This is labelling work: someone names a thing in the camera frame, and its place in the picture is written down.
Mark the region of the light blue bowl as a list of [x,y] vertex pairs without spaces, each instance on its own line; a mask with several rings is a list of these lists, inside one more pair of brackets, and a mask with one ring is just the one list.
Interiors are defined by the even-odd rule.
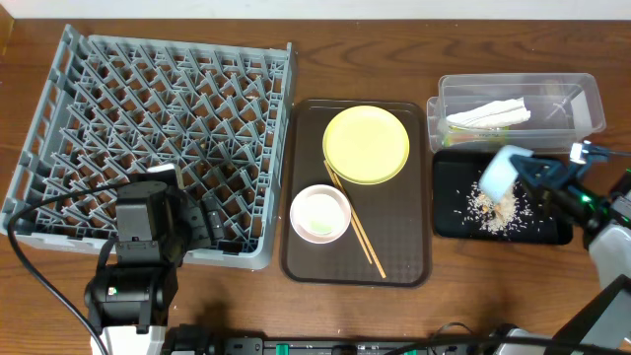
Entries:
[[518,178],[518,172],[510,161],[513,156],[531,157],[531,150],[507,145],[491,160],[478,183],[479,189],[493,202],[499,203]]

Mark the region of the rice food scraps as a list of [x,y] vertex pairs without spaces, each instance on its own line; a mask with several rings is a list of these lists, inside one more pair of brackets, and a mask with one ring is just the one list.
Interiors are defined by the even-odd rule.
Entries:
[[511,233],[524,232],[535,220],[519,182],[511,185],[500,202],[493,202],[475,181],[464,201],[463,208],[454,210],[463,218],[460,224],[493,237],[507,238]]

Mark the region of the white paper napkin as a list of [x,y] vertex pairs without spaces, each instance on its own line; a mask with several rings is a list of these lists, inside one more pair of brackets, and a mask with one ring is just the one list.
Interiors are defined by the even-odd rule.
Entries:
[[461,129],[499,129],[530,120],[523,98],[494,101],[446,117],[449,126]]

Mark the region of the green orange snack wrapper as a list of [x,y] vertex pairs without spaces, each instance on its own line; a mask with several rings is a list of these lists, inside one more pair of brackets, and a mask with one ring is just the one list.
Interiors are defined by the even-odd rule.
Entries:
[[507,140],[510,129],[508,127],[491,129],[464,129],[448,126],[444,130],[441,143],[444,148],[464,143],[502,143]]

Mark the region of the pink bowl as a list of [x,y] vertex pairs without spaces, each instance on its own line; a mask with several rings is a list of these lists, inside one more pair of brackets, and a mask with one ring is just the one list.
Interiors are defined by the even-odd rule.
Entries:
[[293,230],[304,241],[324,245],[338,240],[351,220],[348,198],[337,188],[315,184],[301,190],[290,206]]

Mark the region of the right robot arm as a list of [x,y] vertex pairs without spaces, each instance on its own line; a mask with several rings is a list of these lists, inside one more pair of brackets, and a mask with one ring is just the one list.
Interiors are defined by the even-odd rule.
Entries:
[[588,141],[575,143],[565,165],[509,148],[508,161],[531,197],[583,229],[584,248],[597,271],[601,291],[552,336],[555,342],[615,349],[630,339],[630,173],[607,195],[582,184],[592,163],[613,154]]

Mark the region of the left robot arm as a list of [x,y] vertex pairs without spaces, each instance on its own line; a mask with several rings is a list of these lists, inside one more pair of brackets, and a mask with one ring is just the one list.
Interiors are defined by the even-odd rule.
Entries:
[[117,236],[85,290],[95,354],[161,354],[185,255],[226,232],[217,203],[185,192],[174,164],[134,174],[116,191]]

